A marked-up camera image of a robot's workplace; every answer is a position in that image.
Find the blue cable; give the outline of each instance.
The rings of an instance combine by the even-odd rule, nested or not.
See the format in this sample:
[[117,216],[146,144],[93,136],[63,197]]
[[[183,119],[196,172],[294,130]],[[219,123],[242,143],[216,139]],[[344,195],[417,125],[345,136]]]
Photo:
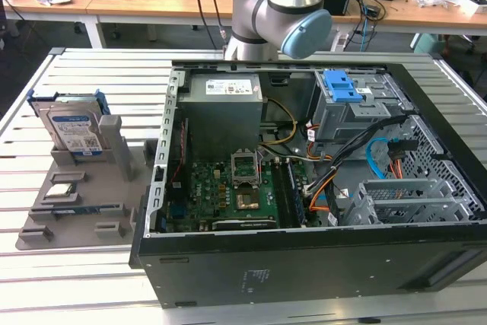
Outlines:
[[365,40],[365,34],[367,33],[367,9],[364,7],[364,13],[365,13],[365,23],[364,23],[364,31],[362,32],[362,44],[360,45],[360,52],[364,49],[364,40]]
[[375,139],[372,139],[365,149],[365,156],[367,157],[367,162],[371,166],[371,169],[375,173],[375,175],[377,175],[380,179],[386,179],[386,177],[382,174],[379,167],[375,164],[374,159],[372,158],[372,144],[374,144],[374,142],[376,141],[389,142],[389,140],[385,137],[377,137]]

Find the open computer tower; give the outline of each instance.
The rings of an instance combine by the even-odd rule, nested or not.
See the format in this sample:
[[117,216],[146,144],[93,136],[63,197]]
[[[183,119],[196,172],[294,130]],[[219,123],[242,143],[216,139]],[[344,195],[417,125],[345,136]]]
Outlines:
[[485,168],[402,65],[180,61],[164,108],[132,246],[163,308],[437,291],[486,259]]

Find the sticker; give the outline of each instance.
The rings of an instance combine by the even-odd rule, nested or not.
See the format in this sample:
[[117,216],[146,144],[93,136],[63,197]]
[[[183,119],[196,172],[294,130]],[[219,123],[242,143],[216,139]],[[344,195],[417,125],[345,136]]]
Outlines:
[[372,94],[372,91],[370,88],[357,88],[356,91],[359,94]]
[[241,293],[253,294],[263,283],[269,279],[270,269],[246,270],[243,272]]
[[307,131],[307,139],[311,142],[314,142],[314,129],[309,129]]
[[60,209],[53,211],[53,213],[56,215],[74,215],[76,212],[74,209]]
[[90,131],[88,116],[54,116],[54,128],[75,155],[99,155],[103,151],[96,134]]
[[345,188],[343,190],[340,190],[340,194],[336,198],[349,198],[349,189]]
[[331,212],[328,213],[328,222],[332,226],[336,226],[336,224],[338,224],[338,220],[336,219],[336,217]]
[[250,80],[208,80],[206,95],[251,95],[252,82]]

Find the desk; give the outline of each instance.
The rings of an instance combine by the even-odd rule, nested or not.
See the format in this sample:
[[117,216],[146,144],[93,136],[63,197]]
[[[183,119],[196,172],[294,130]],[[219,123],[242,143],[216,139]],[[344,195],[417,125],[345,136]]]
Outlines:
[[[232,1],[217,0],[223,25],[231,25]],[[216,25],[212,0],[202,0],[208,24]],[[420,8],[410,0],[382,1],[386,17],[377,25],[379,32],[473,34],[487,36],[487,14],[467,17],[457,7]],[[34,0],[14,0],[14,6],[29,20],[80,21],[86,24],[93,47],[105,47],[100,23],[196,24],[201,25],[196,0],[73,0],[71,4],[51,8]],[[7,17],[17,19],[7,10]],[[344,43],[360,20],[359,7],[351,0],[347,14],[333,17],[338,30],[333,50],[343,50]]]
[[[28,252],[15,248],[53,161],[49,133],[25,101],[29,89],[42,85],[51,91],[86,93],[99,87],[112,113],[122,117],[122,135],[130,145],[140,145],[158,137],[171,60],[221,57],[213,51],[157,49],[67,49],[46,57],[0,122],[0,323],[330,324],[356,323],[357,317],[380,317],[396,325],[485,323],[487,264],[438,293],[163,311],[144,271],[127,265],[130,246]],[[340,63],[358,57],[384,61],[380,53],[317,53],[310,60]],[[434,83],[447,80],[446,74],[475,97],[443,61],[404,53],[386,57],[419,78],[434,75]],[[472,104],[463,107],[476,110]]]

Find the power supply label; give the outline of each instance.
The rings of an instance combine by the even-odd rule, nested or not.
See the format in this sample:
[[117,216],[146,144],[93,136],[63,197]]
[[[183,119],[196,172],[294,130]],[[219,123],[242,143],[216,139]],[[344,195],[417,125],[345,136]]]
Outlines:
[[207,95],[252,95],[250,80],[208,80],[206,82]]
[[100,140],[90,131],[88,116],[54,116],[54,128],[70,152],[75,155],[99,155],[103,151]]

